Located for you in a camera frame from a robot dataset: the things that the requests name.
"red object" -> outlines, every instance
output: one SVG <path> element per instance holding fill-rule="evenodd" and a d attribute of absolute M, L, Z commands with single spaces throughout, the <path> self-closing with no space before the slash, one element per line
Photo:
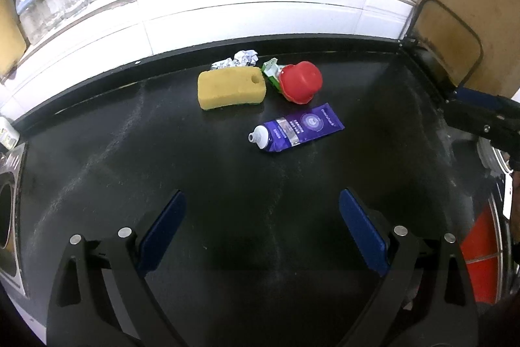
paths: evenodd
<path fill-rule="evenodd" d="M 460 246 L 464 260 L 481 259 L 498 252 L 491 207 L 486 205 Z"/>
<path fill-rule="evenodd" d="M 498 258 L 467 264 L 473 294 L 477 302 L 495 304 L 497 300 Z"/>
<path fill-rule="evenodd" d="M 309 103 L 323 85 L 320 70 L 307 60 L 285 66 L 279 80 L 285 98 L 299 105 Z"/>
<path fill-rule="evenodd" d="M 497 298 L 498 248 L 491 206 L 487 204 L 460 246 L 477 302 Z"/>

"yellow sponge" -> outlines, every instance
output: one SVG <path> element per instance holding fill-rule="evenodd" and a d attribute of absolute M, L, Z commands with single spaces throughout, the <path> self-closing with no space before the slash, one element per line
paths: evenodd
<path fill-rule="evenodd" d="M 208 110 L 241 103 L 261 103 L 265 81 L 258 67 L 230 67 L 199 75 L 199 105 Z"/>

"black metal frame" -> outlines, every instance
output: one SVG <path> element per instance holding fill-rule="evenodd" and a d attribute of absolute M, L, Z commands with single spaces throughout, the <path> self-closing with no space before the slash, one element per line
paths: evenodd
<path fill-rule="evenodd" d="M 171 225 L 168 210 L 177 208 L 177 218 L 184 216 L 184 204 L 178 206 L 179 196 L 182 194 L 176 191 L 164 211 L 145 217 L 136 230 L 130 232 L 126 228 L 126 234 L 114 234 L 102 241 L 86 241 L 75 235 L 76 244 L 71 239 L 49 302 L 48 345 L 186 346 L 144 280 L 144 274 L 158 266 L 178 227 Z M 380 213 L 358 204 L 369 219 L 378 215 L 377 229 L 388 241 L 391 266 L 338 347 L 476 346 L 476 305 L 458 244 L 445 239 L 423 240 L 410 232 L 397 234 Z M 139 263 L 145 255 L 142 246 L 146 242 L 150 243 L 150 251 L 158 249 L 159 255 L 152 266 L 140 272 Z M 140 339 L 121 330 L 102 269 L 112 269 Z M 409 304 L 413 304 L 411 310 L 405 310 Z"/>
<path fill-rule="evenodd" d="M 464 85 L 468 82 L 468 80 L 471 78 L 471 76 L 475 73 L 477 68 L 482 63 L 482 59 L 484 59 L 484 48 L 482 47 L 482 41 L 480 40 L 480 37 L 477 33 L 468 25 L 466 24 L 456 13 L 454 13 L 450 8 L 448 8 L 444 3 L 442 3 L 439 0 L 422 0 L 416 7 L 415 11 L 412 15 L 412 18 L 410 19 L 410 25 L 408 27 L 408 30 L 406 32 L 406 35 L 404 39 L 407 41 L 408 46 L 416 46 L 417 41 L 422 42 L 425 44 L 429 49 L 432 50 L 432 52 L 435 52 L 435 47 L 431 46 L 428 43 L 428 40 L 425 40 L 420 37 L 419 32 L 415 28 L 415 24 L 417 24 L 417 20 L 421 16 L 421 12 L 423 11 L 425 5 L 428 3 L 436 3 L 439 5 L 442 9 L 444 9 L 446 12 L 448 12 L 459 24 L 461 24 L 467 31 L 470 33 L 475 40 L 478 43 L 479 47 L 479 55 L 475 63 L 471 66 L 470 70 L 467 72 L 467 74 L 464 76 L 464 78 L 461 80 L 461 82 L 457 85 L 458 88 L 464 87 Z"/>

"toothpaste tube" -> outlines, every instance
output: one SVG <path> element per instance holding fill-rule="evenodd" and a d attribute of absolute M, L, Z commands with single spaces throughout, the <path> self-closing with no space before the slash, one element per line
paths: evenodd
<path fill-rule="evenodd" d="M 328 103 L 306 112 L 258 125 L 249 134 L 249 141 L 267 152 L 281 152 L 306 141 L 343 130 L 345 127 Z"/>

